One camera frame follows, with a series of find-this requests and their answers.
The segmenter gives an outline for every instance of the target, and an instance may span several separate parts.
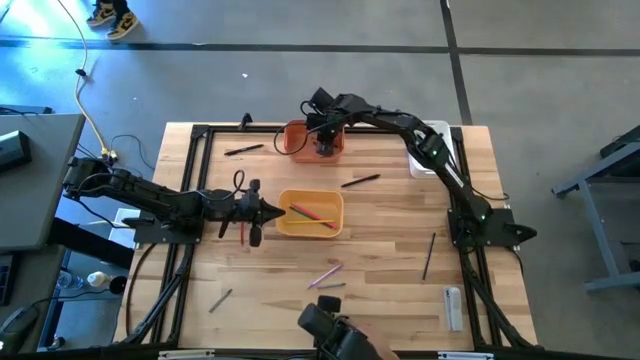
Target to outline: wooden table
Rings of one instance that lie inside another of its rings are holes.
[[[179,189],[192,123],[168,123],[153,181]],[[463,127],[474,187],[500,197],[502,186],[486,127]],[[265,225],[259,248],[242,248],[239,226],[230,225],[224,239],[219,224],[207,224],[196,247],[179,345],[181,348],[307,349],[311,337],[297,325],[304,307],[326,294],[342,298],[342,314],[377,326],[394,350],[470,350],[473,348],[466,305],[462,332],[449,332],[443,288],[464,291],[460,262],[451,245],[446,209],[449,195],[437,177],[413,179],[400,137],[349,134],[339,163],[297,164],[278,155],[271,134],[216,134],[207,188],[232,189],[232,175],[244,169],[247,180],[262,182],[261,195],[271,204],[285,189],[339,190],[340,184],[379,173],[375,181],[340,190],[344,197],[344,230],[332,240],[290,238],[274,222]],[[259,150],[226,157],[225,151],[256,143]],[[195,184],[199,158],[194,168]],[[436,242],[426,283],[422,270],[431,234]],[[157,246],[142,265],[132,295],[132,326],[158,296],[167,246]],[[136,252],[134,266],[141,251]],[[536,342],[519,264],[503,249],[487,248],[497,303],[522,336]],[[346,287],[306,290],[334,264],[344,268],[330,282]],[[211,305],[229,288],[231,296],[212,314]],[[174,303],[168,306],[168,334]],[[489,339],[486,311],[479,306],[483,333]],[[124,338],[124,302],[115,339]]]

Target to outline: person's feet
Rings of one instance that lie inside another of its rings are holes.
[[[137,25],[138,18],[131,11],[123,15],[118,15],[116,21],[111,26],[111,30],[107,33],[107,39],[118,40],[127,35]]]
[[[101,2],[96,3],[96,8],[93,10],[91,17],[87,19],[87,25],[90,27],[96,27],[106,23],[116,16],[116,12],[113,10],[113,4],[103,4]]]

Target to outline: sneaker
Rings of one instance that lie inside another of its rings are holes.
[[[113,11],[113,4],[97,2],[95,7],[91,17],[87,19],[87,25],[90,27],[102,25],[116,16],[116,12]]]
[[[136,25],[138,25],[138,18],[131,11],[118,15],[111,30],[107,33],[107,39],[118,40],[133,30]]]

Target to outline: gray floor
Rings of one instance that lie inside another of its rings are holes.
[[[78,19],[91,9],[86,0],[65,3]],[[436,0],[176,4],[132,2],[143,27],[126,41],[446,45]],[[637,1],[450,4],[460,46],[640,47]],[[104,32],[85,30],[90,39],[100,39]],[[27,36],[75,39],[77,33],[57,2],[15,0],[0,23],[0,39]],[[73,70],[82,61],[82,51],[0,47],[0,59],[0,103],[77,112]],[[640,292],[587,295],[582,290],[583,282],[605,275],[604,264],[579,197],[556,200],[549,189],[595,161],[597,150],[611,138],[638,125],[640,57],[462,56],[461,63],[473,123],[491,128],[517,219],[539,231],[523,246],[522,256],[540,344],[639,358]],[[152,161],[167,121],[237,121],[247,111],[261,121],[284,121],[298,117],[298,102],[318,85],[334,93],[357,92],[423,118],[461,123],[446,54],[92,50],[89,68],[93,82],[82,98],[105,137],[139,136]],[[88,129],[82,143],[99,150]],[[116,143],[124,165],[149,178],[152,171],[139,160],[135,146],[126,139]],[[105,199],[89,204],[110,217],[118,207]],[[94,220],[66,202],[59,214],[77,222]],[[81,338],[87,332],[74,332],[71,322],[61,323],[60,332],[67,338],[77,336],[78,346],[99,344],[108,341],[111,331],[108,321],[101,323],[104,332],[94,339]]]

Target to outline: pink pencil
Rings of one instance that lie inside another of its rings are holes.
[[[331,274],[333,274],[334,272],[336,272],[336,271],[338,271],[340,269],[342,269],[342,264],[338,264],[338,265],[334,266],[333,269],[327,271],[326,274],[320,276],[318,278],[318,280],[316,280],[316,281],[312,282],[311,284],[309,284],[309,286],[307,286],[307,289],[311,289],[312,287],[318,285],[318,283],[320,283],[322,280],[328,278]]]

